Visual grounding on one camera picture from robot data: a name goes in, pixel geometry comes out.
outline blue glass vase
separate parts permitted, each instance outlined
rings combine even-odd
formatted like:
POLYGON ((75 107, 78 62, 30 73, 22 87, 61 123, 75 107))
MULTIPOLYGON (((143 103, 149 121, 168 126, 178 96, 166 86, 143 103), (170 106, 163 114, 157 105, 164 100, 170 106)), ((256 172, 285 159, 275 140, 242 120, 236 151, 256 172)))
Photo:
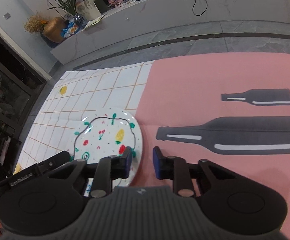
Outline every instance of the blue glass vase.
POLYGON ((74 23, 81 29, 86 26, 88 23, 88 20, 86 17, 80 13, 76 14, 73 18, 74 23))

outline pink mat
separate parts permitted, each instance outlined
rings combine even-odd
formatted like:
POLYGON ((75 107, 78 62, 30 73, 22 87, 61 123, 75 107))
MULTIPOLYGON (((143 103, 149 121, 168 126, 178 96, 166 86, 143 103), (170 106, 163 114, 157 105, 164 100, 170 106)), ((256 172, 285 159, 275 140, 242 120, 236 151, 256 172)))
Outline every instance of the pink mat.
POLYGON ((290 154, 220 155, 196 144, 156 140, 160 126, 201 125, 222 116, 290 116, 290 106, 223 102, 221 94, 250 89, 290 89, 290 55, 218 53, 155 61, 136 118, 144 137, 141 167, 134 186, 169 184, 155 178, 152 149, 188 163, 209 159, 279 192, 288 203, 282 232, 290 238, 290 154))

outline black bottle silhouette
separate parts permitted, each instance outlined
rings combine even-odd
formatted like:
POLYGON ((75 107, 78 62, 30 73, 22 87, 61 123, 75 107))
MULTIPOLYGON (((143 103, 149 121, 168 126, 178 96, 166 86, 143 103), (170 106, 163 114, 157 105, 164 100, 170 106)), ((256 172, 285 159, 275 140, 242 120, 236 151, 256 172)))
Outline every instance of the black bottle silhouette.
POLYGON ((247 102, 254 106, 290 106, 290 90, 251 89, 244 93, 222 94, 222 101, 247 102))
POLYGON ((199 144, 224 155, 290 153, 290 116, 220 117, 203 125, 159 127, 157 140, 199 144))

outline logo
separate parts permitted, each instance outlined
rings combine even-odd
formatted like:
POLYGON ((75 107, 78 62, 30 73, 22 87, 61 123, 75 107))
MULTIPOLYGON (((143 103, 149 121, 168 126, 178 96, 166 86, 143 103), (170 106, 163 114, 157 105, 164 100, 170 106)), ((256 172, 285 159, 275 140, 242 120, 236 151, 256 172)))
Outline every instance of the logo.
POLYGON ((146 190, 143 189, 143 188, 141 188, 141 189, 139 189, 139 190, 137 191, 137 193, 143 195, 143 194, 146 193, 146 190))
POLYGON ((10 185, 13 187, 13 186, 19 184, 20 182, 30 178, 31 176, 33 176, 33 173, 29 173, 28 175, 25 175, 24 177, 17 179, 15 182, 11 182, 10 185))

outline white ceramic plate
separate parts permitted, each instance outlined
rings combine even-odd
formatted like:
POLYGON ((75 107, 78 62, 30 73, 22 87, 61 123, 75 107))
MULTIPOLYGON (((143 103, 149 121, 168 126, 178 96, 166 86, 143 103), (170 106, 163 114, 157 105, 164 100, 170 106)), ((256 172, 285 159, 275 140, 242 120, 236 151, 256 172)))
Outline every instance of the white ceramic plate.
MULTIPOLYGON (((85 159, 87 163, 97 163, 103 157, 122 154, 127 146, 134 149, 129 177, 114 180, 113 187, 115 187, 128 186, 131 183, 142 156, 141 129, 129 112, 115 107, 102 108, 93 112, 92 115, 84 118, 73 131, 66 149, 72 156, 75 155, 74 160, 85 159)), ((88 194, 91 184, 92 179, 85 193, 88 194)))

